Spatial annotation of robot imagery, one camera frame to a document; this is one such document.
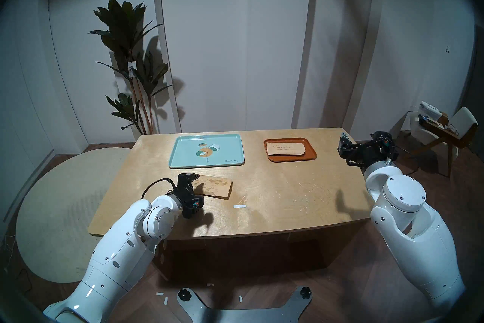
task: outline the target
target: round rug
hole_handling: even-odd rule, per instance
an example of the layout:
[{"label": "round rug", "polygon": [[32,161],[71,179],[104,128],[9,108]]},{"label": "round rug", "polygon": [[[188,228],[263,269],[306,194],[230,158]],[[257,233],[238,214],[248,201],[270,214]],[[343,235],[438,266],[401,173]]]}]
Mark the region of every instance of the round rug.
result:
[{"label": "round rug", "polygon": [[82,153],[30,189],[18,212],[16,239],[32,272],[55,283],[82,280],[101,239],[88,226],[129,152],[112,147]]}]

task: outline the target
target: black knob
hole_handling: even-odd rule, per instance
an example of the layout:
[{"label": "black knob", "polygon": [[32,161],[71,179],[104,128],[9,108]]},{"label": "black knob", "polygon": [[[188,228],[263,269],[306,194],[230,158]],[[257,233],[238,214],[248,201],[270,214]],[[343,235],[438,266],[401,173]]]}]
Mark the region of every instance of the black knob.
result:
[{"label": "black knob", "polygon": [[301,296],[303,296],[304,299],[311,297],[311,289],[308,287],[303,287],[301,289]]},{"label": "black knob", "polygon": [[184,302],[190,301],[190,298],[192,298],[192,295],[187,289],[180,289],[180,291],[178,292],[178,296],[180,297],[180,300]]}]

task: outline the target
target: orange circle illustration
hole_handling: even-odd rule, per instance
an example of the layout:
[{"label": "orange circle illustration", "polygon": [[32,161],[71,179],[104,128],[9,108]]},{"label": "orange circle illustration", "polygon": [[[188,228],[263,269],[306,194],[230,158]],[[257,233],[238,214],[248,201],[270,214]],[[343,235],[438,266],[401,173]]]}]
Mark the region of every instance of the orange circle illustration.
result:
[{"label": "orange circle illustration", "polygon": [[205,152],[205,155],[200,155],[200,157],[209,157],[213,153],[213,151],[208,147],[200,148],[200,151]]}]

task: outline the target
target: tabletop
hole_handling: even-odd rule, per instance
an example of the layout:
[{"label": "tabletop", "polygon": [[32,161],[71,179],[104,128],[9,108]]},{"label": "tabletop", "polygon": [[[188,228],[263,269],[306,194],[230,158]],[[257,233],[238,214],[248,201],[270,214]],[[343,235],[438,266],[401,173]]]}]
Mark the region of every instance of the tabletop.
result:
[{"label": "tabletop", "polygon": [[[102,236],[140,199],[153,181],[179,173],[226,177],[233,181],[227,200],[205,197],[203,208],[190,219],[180,218],[170,240],[217,238],[291,232],[340,225],[370,217],[374,201],[359,168],[339,157],[342,128],[253,130],[183,135],[240,134],[245,163],[240,166],[170,169],[168,161],[181,134],[142,135],[120,168],[89,225]],[[306,138],[316,160],[273,163],[264,149],[265,139]],[[171,186],[154,185],[145,195],[153,201]]]}]

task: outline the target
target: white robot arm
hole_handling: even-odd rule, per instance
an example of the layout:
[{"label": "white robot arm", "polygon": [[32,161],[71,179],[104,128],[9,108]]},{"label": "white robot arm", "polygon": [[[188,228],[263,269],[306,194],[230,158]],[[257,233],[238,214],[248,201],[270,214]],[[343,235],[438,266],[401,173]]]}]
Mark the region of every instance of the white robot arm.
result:
[{"label": "white robot arm", "polygon": [[171,180],[161,179],[170,181],[173,191],[152,203],[146,199],[133,203],[92,252],[86,274],[75,291],[43,313],[59,322],[105,322],[118,301],[144,275],[156,247],[170,234],[180,214],[189,218],[203,206],[203,196],[195,195],[191,184],[198,177],[182,173],[177,187]]},{"label": "white robot arm", "polygon": [[[405,176],[392,162],[392,136],[367,146],[352,144],[346,134],[338,152],[349,165],[365,168],[366,189],[375,201],[370,213],[403,275],[428,299],[434,311],[445,314],[464,292],[452,235],[436,210],[426,201],[424,188]],[[403,233],[412,224],[408,234]]]}]

